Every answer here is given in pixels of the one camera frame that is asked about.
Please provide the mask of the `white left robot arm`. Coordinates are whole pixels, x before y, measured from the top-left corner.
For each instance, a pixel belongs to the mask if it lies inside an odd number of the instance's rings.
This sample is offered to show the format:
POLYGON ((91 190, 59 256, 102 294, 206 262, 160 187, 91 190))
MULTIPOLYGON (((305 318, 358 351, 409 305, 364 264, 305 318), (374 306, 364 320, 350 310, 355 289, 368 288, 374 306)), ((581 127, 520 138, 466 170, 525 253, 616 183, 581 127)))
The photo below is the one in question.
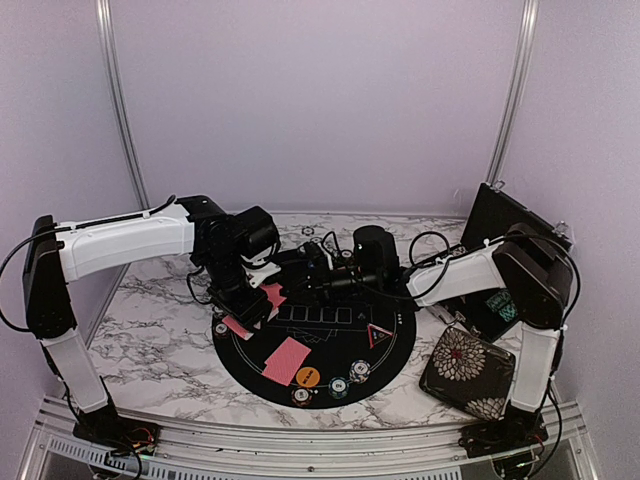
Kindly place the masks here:
POLYGON ((75 400, 75 436, 122 448, 156 425, 118 414, 79 332, 68 286, 86 276, 134 262, 189 257, 207 273, 213 304, 254 332, 275 313, 262 283, 276 274, 278 229, 264 209, 224 212, 203 195, 171 196, 154 209, 81 222, 34 224, 23 269, 26 324, 45 359, 75 400))

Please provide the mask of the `orange big blind button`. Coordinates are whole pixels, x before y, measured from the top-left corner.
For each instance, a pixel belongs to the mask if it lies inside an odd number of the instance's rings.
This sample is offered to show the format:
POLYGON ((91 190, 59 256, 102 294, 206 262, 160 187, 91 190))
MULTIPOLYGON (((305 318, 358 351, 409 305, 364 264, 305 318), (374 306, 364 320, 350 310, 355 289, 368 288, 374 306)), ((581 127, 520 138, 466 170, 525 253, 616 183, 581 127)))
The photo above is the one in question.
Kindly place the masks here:
POLYGON ((303 367, 296 373, 295 379, 299 386, 303 388, 313 388, 319 384, 321 375, 316 368, 303 367))

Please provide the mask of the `red poker chip stack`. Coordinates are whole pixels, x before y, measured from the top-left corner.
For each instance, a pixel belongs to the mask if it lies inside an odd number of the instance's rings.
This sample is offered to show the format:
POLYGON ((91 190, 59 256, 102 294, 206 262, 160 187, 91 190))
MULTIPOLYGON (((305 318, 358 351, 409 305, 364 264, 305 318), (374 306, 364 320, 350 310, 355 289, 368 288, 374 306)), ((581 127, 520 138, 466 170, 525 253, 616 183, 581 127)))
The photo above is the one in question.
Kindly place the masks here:
POLYGON ((230 334, 230 329, 224 322, 217 322, 212 326, 212 332, 215 338, 226 338, 230 334))

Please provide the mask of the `red playing card deck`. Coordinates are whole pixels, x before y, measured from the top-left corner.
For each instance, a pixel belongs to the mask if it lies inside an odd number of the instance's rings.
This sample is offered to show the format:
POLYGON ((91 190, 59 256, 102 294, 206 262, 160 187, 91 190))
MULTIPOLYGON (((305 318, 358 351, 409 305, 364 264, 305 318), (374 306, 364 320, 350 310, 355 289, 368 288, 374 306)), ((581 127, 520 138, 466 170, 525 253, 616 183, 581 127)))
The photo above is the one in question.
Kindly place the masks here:
POLYGON ((222 322, 238 337, 242 340, 249 340, 254 336, 254 333, 243 327, 235 318, 226 316, 222 322))

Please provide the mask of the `green chip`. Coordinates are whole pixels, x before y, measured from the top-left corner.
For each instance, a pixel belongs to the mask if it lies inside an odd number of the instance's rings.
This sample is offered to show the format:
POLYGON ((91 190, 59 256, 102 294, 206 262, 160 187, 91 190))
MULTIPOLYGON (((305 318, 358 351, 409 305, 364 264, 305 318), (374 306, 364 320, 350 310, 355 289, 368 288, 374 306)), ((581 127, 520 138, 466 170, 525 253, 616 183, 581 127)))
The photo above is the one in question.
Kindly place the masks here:
POLYGON ((343 377, 334 377, 329 381, 328 392, 334 399, 342 399, 348 395, 349 382, 343 377))

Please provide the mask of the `red card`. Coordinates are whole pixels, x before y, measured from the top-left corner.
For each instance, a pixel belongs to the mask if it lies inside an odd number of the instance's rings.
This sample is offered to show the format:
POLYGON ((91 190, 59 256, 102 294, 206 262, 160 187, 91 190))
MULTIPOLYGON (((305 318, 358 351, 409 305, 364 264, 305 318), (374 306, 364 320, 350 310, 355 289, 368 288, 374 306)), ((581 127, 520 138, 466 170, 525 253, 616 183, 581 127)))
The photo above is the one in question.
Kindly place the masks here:
POLYGON ((267 294, 267 299, 272 305, 268 320, 273 319, 279 312, 279 307, 286 301, 282 294, 282 286, 279 283, 261 285, 260 288, 267 294))
POLYGON ((287 337, 265 360, 262 375, 279 385, 288 386, 310 353, 308 346, 287 337))

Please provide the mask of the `red triangular marker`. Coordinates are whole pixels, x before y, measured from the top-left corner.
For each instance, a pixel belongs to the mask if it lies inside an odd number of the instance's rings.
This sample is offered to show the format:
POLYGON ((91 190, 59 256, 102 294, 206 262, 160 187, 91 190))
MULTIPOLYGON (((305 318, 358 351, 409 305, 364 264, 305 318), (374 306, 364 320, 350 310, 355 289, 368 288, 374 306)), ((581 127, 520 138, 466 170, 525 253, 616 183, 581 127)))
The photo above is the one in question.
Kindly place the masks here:
POLYGON ((393 332, 371 323, 367 325, 367 334, 370 349, 375 348, 386 340, 392 339, 394 336, 393 332))

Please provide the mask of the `blue orange chip stack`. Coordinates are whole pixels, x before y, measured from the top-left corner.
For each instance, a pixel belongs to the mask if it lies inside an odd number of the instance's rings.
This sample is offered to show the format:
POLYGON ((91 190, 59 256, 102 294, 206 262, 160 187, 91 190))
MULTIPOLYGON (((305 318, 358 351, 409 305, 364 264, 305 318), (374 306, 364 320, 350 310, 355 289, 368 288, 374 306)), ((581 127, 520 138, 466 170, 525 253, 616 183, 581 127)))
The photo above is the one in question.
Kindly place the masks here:
POLYGON ((354 384, 362 384, 369 379, 371 365, 365 360, 354 361, 349 369, 349 380, 354 384))

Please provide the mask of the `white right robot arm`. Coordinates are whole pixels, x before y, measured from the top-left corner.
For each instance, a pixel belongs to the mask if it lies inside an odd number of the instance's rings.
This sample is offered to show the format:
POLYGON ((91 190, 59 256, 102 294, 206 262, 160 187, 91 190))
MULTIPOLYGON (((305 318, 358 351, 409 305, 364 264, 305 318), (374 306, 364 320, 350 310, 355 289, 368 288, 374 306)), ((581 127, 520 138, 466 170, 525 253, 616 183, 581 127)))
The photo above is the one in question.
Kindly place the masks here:
POLYGON ((566 319, 581 288, 577 266, 561 243, 517 223, 481 247, 403 268, 394 237, 368 225, 355 232, 350 254, 314 241, 299 252, 310 270, 305 287, 323 306, 370 294, 414 310, 457 301, 467 314, 481 296, 482 311, 505 322, 521 321, 522 346, 509 392, 492 387, 486 395, 456 403, 478 420, 462 429, 460 444, 479 455, 547 439, 541 408, 550 398, 566 319))

